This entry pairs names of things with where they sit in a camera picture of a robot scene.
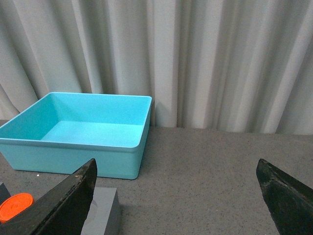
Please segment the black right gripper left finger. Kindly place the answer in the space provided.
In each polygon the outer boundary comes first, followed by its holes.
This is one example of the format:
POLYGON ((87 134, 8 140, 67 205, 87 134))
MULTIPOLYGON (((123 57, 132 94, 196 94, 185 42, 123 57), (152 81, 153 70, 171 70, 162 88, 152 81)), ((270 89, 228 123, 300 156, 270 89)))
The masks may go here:
POLYGON ((32 206, 0 226, 2 235, 79 235, 88 216, 97 179, 90 159, 32 206))

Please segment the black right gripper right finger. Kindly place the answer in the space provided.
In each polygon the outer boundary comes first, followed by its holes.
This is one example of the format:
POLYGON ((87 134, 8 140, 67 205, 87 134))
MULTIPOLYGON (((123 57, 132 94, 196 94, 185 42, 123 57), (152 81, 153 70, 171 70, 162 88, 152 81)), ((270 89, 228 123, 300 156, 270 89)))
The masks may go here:
POLYGON ((260 159, 256 168, 263 199, 281 235, 313 233, 313 189, 260 159))

